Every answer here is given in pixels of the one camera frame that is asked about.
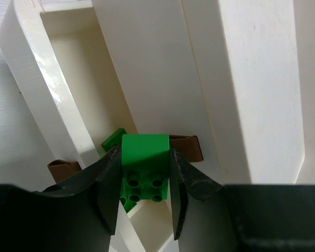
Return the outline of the green 2x4 lego brick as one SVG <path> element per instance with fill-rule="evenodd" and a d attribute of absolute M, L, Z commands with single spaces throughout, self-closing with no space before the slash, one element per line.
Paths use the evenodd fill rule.
<path fill-rule="evenodd" d="M 114 146 L 121 145 L 122 137 L 127 134 L 124 128 L 118 128 L 114 133 L 112 133 L 106 140 L 101 143 L 101 150 L 98 150 L 100 157 L 103 157 L 108 151 L 110 151 Z"/>

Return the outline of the green 2x3 lego brick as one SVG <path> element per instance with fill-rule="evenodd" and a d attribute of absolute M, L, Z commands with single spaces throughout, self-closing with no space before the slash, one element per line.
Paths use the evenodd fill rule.
<path fill-rule="evenodd" d="M 137 202 L 133 202 L 130 200 L 131 195 L 132 195 L 132 188 L 126 185 L 125 180 L 122 180 L 120 201 L 126 213 L 131 211 L 137 205 Z"/>
<path fill-rule="evenodd" d="M 130 200 L 167 199 L 170 168 L 168 134 L 125 134 L 121 144 L 123 180 L 132 188 Z"/>

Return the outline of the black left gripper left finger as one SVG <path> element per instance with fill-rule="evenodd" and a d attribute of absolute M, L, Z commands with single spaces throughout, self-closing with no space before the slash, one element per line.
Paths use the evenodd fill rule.
<path fill-rule="evenodd" d="M 0 184 L 0 251 L 108 251 L 121 191 L 121 149 L 46 188 Z"/>

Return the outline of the brown drawer tab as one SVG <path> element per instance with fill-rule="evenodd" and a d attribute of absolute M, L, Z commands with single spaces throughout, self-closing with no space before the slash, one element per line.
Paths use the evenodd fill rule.
<path fill-rule="evenodd" d="M 169 135 L 170 146 L 176 148 L 190 163 L 197 163 L 204 160 L 198 137 Z"/>
<path fill-rule="evenodd" d="M 78 162 L 64 160 L 54 160 L 47 167 L 56 183 L 60 183 L 81 171 Z"/>

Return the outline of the brown top drawer tab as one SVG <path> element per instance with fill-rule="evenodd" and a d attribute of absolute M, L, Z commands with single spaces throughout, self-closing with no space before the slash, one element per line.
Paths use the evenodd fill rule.
<path fill-rule="evenodd" d="M 190 163 L 197 163 L 204 160 L 198 137 L 169 135 L 170 146 L 176 148 Z"/>

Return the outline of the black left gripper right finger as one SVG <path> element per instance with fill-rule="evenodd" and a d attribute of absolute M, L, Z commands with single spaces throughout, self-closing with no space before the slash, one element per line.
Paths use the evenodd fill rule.
<path fill-rule="evenodd" d="M 221 185 L 170 150 L 180 251 L 315 251 L 315 185 Z"/>

